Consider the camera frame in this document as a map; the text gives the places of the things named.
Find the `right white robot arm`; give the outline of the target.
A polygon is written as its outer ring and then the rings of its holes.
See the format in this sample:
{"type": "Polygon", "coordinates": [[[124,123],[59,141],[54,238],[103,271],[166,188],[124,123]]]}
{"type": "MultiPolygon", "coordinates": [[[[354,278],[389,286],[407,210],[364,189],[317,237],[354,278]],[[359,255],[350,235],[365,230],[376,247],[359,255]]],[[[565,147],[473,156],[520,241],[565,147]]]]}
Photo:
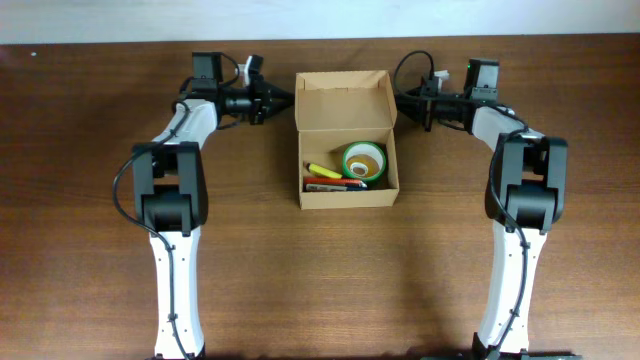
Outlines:
{"type": "Polygon", "coordinates": [[[536,268],[563,214],[568,143],[546,136],[498,99],[500,64],[472,58],[459,93],[430,68],[417,87],[396,87],[398,111],[430,130],[434,122],[466,132],[492,151],[485,213],[492,222],[493,263],[483,319],[468,359],[529,359],[528,320],[536,268]]]}

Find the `blue whiteboard marker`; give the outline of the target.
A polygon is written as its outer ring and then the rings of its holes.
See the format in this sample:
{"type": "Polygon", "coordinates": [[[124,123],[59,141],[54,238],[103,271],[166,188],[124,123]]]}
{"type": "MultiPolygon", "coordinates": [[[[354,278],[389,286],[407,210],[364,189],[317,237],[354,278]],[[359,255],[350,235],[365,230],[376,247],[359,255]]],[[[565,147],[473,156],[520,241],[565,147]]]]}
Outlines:
{"type": "Polygon", "coordinates": [[[357,184],[347,184],[346,189],[347,191],[367,191],[368,187],[357,184]]]}

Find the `orange utility knife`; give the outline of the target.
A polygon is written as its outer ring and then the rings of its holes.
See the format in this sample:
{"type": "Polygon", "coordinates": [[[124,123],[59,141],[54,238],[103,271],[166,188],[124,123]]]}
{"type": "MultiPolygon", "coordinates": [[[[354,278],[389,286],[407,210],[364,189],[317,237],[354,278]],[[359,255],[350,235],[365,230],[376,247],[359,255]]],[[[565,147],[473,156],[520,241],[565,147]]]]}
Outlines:
{"type": "Polygon", "coordinates": [[[351,178],[334,179],[322,177],[304,177],[303,183],[367,188],[367,185],[363,181],[351,178]]]}

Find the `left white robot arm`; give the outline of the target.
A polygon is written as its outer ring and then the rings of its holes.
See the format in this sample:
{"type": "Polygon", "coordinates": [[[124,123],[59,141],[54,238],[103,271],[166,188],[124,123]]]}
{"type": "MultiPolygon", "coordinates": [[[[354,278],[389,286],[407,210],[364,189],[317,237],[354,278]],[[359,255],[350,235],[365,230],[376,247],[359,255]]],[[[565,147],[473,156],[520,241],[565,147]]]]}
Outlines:
{"type": "Polygon", "coordinates": [[[205,340],[197,295],[197,250],[208,218],[201,150],[232,117],[252,125],[292,106],[294,96],[264,79],[263,57],[235,63],[225,80],[222,52],[195,52],[193,74],[179,89],[167,127],[137,144],[128,163],[133,174],[134,223],[149,235],[156,269],[156,359],[202,359],[205,340]]]}

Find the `yellow highlighter marker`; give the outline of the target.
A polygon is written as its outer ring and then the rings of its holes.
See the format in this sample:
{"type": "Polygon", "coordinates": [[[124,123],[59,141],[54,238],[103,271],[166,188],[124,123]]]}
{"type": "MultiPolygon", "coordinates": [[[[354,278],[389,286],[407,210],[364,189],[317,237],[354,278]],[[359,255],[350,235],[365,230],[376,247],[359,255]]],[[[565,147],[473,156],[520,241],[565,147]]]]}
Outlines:
{"type": "Polygon", "coordinates": [[[329,178],[329,179],[343,178],[342,174],[315,163],[305,163],[304,167],[307,169],[308,172],[310,172],[316,177],[323,177],[323,178],[329,178]]]}

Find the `brown cardboard box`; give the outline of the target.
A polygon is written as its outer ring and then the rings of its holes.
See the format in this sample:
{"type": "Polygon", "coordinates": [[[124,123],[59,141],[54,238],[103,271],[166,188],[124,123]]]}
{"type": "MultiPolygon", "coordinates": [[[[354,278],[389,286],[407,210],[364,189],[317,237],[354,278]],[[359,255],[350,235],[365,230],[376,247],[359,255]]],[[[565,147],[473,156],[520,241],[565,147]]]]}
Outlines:
{"type": "Polygon", "coordinates": [[[296,75],[300,208],[388,207],[400,190],[394,126],[397,109],[386,70],[306,72],[296,75]],[[365,190],[309,191],[310,164],[348,174],[348,159],[376,161],[365,190]]]}

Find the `green tape roll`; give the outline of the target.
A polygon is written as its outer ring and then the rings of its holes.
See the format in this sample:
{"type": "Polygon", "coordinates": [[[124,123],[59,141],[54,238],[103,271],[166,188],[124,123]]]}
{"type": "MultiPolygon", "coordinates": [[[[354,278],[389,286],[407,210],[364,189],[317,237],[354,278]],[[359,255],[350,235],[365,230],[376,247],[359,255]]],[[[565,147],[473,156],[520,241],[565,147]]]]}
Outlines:
{"type": "Polygon", "coordinates": [[[375,183],[386,167],[385,152],[373,142],[354,142],[343,153],[342,169],[348,178],[375,183]]]}

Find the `small yellow tape roll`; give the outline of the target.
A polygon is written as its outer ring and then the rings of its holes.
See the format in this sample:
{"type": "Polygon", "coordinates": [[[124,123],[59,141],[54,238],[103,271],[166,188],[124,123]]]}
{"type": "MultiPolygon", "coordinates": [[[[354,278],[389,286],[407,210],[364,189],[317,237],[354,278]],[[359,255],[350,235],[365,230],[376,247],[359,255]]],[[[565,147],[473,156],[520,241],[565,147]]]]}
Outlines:
{"type": "Polygon", "coordinates": [[[373,178],[382,170],[382,165],[374,157],[366,154],[357,154],[348,158],[346,165],[349,173],[360,179],[373,178]]]}

